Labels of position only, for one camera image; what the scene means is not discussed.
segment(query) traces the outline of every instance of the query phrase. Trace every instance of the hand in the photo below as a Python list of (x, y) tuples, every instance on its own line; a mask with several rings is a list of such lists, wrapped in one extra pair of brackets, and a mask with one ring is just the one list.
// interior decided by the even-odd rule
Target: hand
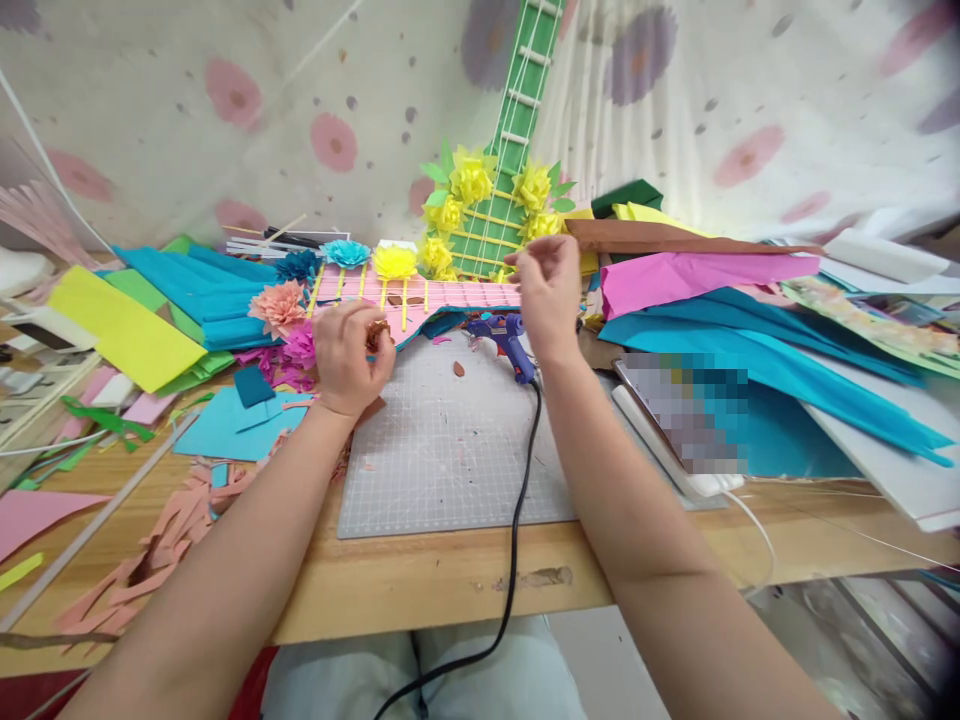
[(342, 303), (314, 316), (313, 341), (320, 373), (318, 404), (331, 412), (356, 418), (377, 399), (393, 373), (397, 350), (384, 330), (377, 359), (367, 362), (367, 328), (386, 315), (367, 303)]
[(579, 355), (576, 323), (580, 312), (580, 251), (569, 235), (534, 240), (523, 252), (504, 258), (517, 272), (523, 325), (541, 362)]

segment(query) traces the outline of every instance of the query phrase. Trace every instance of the floral fabric backdrop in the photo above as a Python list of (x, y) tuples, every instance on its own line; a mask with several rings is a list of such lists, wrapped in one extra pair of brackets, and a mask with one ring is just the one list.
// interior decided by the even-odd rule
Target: floral fabric backdrop
[[(108, 242), (221, 224), (417, 239), (441, 139), (486, 144), (521, 0), (0, 0), (0, 68)], [(948, 0), (567, 0), (532, 156), (643, 177), (745, 240), (960, 207)], [(0, 138), (18, 117), (0, 111)]]

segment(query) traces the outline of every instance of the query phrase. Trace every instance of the yellow paper flower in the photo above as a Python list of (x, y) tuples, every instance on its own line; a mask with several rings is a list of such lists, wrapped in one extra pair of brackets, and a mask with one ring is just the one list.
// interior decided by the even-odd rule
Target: yellow paper flower
[(440, 237), (446, 239), (450, 233), (459, 230), (463, 222), (463, 203), (457, 200), (452, 194), (447, 195), (440, 207), (423, 206), (423, 213), (427, 222), (433, 223), (437, 228)]
[(513, 176), (513, 195), (528, 213), (541, 212), (550, 197), (550, 168), (527, 160), (527, 167)]
[(450, 248), (453, 243), (443, 238), (424, 235), (420, 243), (420, 264), (432, 280), (454, 281), (457, 273), (453, 269), (453, 255)]
[(527, 222), (520, 229), (520, 236), (525, 242), (536, 240), (544, 235), (556, 235), (563, 229), (563, 218), (558, 213), (536, 213), (527, 217)]
[(463, 200), (465, 205), (473, 205), (486, 200), (493, 194), (493, 169), (497, 158), (484, 155), (482, 150), (472, 153), (463, 145), (453, 154), (453, 172), (450, 173), (450, 190)]
[(417, 254), (398, 245), (378, 245), (373, 267), (381, 280), (404, 280), (417, 274)]

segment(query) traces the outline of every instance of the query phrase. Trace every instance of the black power cord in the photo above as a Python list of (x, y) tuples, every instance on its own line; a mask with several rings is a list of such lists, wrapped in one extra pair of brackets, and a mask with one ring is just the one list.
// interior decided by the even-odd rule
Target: black power cord
[(493, 651), (497, 649), (500, 641), (503, 639), (503, 634), (507, 631), (507, 623), (510, 622), (510, 611), (513, 609), (513, 594), (517, 589), (517, 545), (520, 530), (520, 511), (523, 510), (523, 500), (527, 496), (527, 484), (530, 482), (530, 462), (533, 460), (533, 443), (537, 437), (537, 427), (540, 425), (540, 410), (543, 406), (543, 391), (540, 389), (540, 385), (537, 383), (536, 379), (531, 380), (530, 384), (537, 392), (537, 412), (533, 416), (533, 427), (530, 428), (530, 441), (527, 443), (527, 466), (523, 471), (523, 484), (520, 486), (520, 496), (517, 498), (517, 506), (513, 511), (513, 523), (510, 525), (510, 582), (507, 585), (507, 604), (503, 608), (503, 620), (500, 621), (500, 630), (497, 632), (497, 639), (493, 641), (493, 645), (482, 652), (478, 652), (474, 655), (467, 655), (467, 657), (460, 658), (459, 660), (451, 660), (444, 665), (435, 667), (426, 675), (421, 675), (412, 683), (404, 685), (393, 695), (387, 698), (387, 701), (380, 707), (380, 710), (377, 711), (377, 714), (374, 716), (373, 720), (380, 720), (387, 709), (397, 700), (405, 695), (409, 695), (414, 690), (419, 690), (424, 685), (436, 680), (441, 675), (446, 675), (454, 670), (459, 670), (467, 665), (473, 665), (473, 663), (480, 662), (481, 660), (490, 657), (490, 655), (493, 654)]

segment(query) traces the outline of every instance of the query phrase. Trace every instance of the white paper roll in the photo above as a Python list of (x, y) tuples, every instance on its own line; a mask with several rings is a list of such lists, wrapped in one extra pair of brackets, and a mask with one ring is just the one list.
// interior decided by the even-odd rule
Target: white paper roll
[(950, 261), (945, 258), (858, 230), (844, 230), (823, 249), (834, 260), (903, 283), (921, 282), (939, 275), (950, 266)]

